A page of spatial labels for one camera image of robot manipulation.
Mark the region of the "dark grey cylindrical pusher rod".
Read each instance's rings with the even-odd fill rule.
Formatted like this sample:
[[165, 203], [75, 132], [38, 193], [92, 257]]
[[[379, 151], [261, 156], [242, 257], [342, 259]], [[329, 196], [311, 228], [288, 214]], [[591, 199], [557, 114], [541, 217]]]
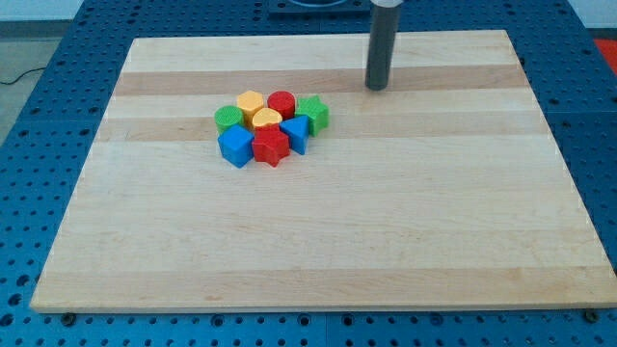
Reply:
[[400, 22], [403, 0], [372, 0], [372, 21], [364, 84], [381, 91], [389, 84], [393, 48]]

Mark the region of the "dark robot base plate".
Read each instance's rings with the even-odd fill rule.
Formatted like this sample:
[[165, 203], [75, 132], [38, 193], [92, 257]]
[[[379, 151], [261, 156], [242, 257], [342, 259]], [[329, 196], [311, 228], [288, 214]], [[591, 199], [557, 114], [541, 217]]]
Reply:
[[370, 0], [268, 0], [264, 2], [268, 16], [370, 14]]

